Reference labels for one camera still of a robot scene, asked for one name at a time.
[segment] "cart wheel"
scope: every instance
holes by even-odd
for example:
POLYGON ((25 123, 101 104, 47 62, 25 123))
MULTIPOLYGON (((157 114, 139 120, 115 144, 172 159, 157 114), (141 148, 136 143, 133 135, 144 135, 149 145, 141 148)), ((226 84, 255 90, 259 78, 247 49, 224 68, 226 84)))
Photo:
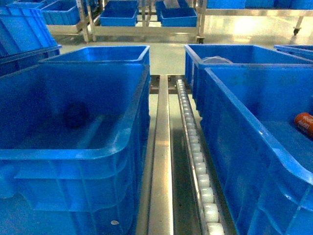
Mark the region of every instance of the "cart wheel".
POLYGON ((198 44, 203 44, 203 40, 204 40, 204 38, 197 38, 197 43, 198 44))
POLYGON ((294 36, 296 36, 297 34, 298 34, 298 32, 300 31, 300 29, 299 28, 295 28, 294 29, 294 31, 293 31, 293 34, 294 34, 294 36))

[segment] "plastic bag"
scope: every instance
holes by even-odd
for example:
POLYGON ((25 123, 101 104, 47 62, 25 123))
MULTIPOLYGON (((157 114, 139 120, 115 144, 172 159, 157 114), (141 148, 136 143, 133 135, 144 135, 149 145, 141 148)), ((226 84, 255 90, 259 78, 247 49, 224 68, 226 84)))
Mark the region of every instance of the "plastic bag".
POLYGON ((178 0, 164 0, 163 2, 166 8, 180 8, 178 0))
POLYGON ((202 59, 205 64, 233 64, 230 60, 220 57, 220 56, 213 56, 213 57, 205 57, 202 59))

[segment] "orange label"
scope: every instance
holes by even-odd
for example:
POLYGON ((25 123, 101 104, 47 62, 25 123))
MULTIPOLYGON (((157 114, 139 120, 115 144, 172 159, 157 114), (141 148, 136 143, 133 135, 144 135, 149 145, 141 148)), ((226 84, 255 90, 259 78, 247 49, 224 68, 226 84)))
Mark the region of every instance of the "orange label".
POLYGON ((313 138, 313 116, 301 113, 294 119, 294 124, 305 134, 313 138))

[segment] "blue plastic crate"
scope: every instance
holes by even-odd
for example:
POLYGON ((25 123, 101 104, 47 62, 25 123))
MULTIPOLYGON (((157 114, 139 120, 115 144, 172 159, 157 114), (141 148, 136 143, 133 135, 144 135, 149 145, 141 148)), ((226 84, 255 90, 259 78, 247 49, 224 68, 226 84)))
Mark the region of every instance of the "blue plastic crate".
POLYGON ((149 65, 149 48, 150 46, 85 47, 40 62, 53 64, 127 63, 149 65))
POLYGON ((36 65, 39 60, 59 55, 61 47, 47 47, 0 58, 0 77, 36 65))
POLYGON ((18 8, 34 8, 34 9, 41 9, 44 7, 42 3, 28 3, 28 2, 15 2, 12 4, 8 4, 8 7, 18 7, 18 8))
POLYGON ((246 7, 273 8, 275 0, 246 0, 246 7))
POLYGON ((313 234, 313 69, 207 68, 201 121, 238 235, 313 234))
POLYGON ((275 45, 278 51, 313 60, 313 46, 308 45, 275 45))
POLYGON ((293 0, 291 3, 291 9, 313 9, 313 0, 293 0))
POLYGON ((148 71, 140 64, 42 64, 1 78, 2 234, 134 230, 149 129, 148 71), (75 102, 89 115, 84 126, 69 129, 64 113, 75 102))
POLYGON ((138 10, 133 9, 105 9, 100 15, 101 26, 135 26, 138 10))
POLYGON ((76 2, 59 0, 42 9, 46 24, 75 25, 80 21, 76 2))
POLYGON ((213 9, 243 9, 246 0, 207 0, 207 8, 213 9))
POLYGON ((190 84, 199 114, 202 115, 205 68, 210 67, 261 67, 303 64, 313 66, 313 61, 275 50, 252 45, 186 45, 185 76, 190 84), (232 64, 207 64, 205 57, 220 56, 232 64))
POLYGON ((197 13, 194 8, 169 8, 161 11, 163 27, 196 27, 197 13))
POLYGON ((0 58, 58 44, 38 9, 0 7, 0 58))
MULTIPOLYGON (((185 0, 178 0, 180 7, 189 7, 185 0)), ((156 1, 156 16, 157 21, 161 21, 161 10, 166 9, 164 1, 156 1)))

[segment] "gray floor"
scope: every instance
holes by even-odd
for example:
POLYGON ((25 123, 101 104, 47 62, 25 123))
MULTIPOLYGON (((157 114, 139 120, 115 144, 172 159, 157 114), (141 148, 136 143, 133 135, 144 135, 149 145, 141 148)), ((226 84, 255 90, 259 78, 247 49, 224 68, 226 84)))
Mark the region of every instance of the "gray floor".
MULTIPOLYGON (((313 44, 313 18, 304 18, 302 29, 297 36, 293 36, 293 27, 297 23, 295 17, 207 17, 205 22, 205 40, 206 44, 253 44, 268 48, 273 48, 277 44, 297 44, 309 45, 313 44)), ((151 74, 184 74, 185 68, 185 51, 184 44, 193 43, 194 38, 188 38, 185 35, 173 37, 98 37, 97 42, 86 45, 82 36, 56 36, 59 44, 63 45, 61 53, 77 50, 86 46, 121 46, 121 45, 150 45, 150 63, 151 74)), ((148 153, 152 154, 154 131, 157 113, 157 95, 150 95, 150 135, 148 153)), ((178 106, 177 95, 170 95, 170 122, 171 132, 175 135, 173 150, 174 161, 174 178, 176 178, 176 186, 174 192, 176 194, 176 213, 175 225, 176 234, 199 234, 199 227, 195 218, 194 204, 191 194, 190 182, 185 180, 188 178, 186 172, 186 159, 183 157, 183 147, 179 145, 182 138, 181 119, 178 106)), ((147 214, 146 208, 149 204, 148 196, 150 193, 149 175, 151 175, 152 158, 147 156, 146 168, 144 174, 142 189, 143 205, 141 209, 141 217, 138 224, 138 235, 145 235, 147 231, 147 214)))

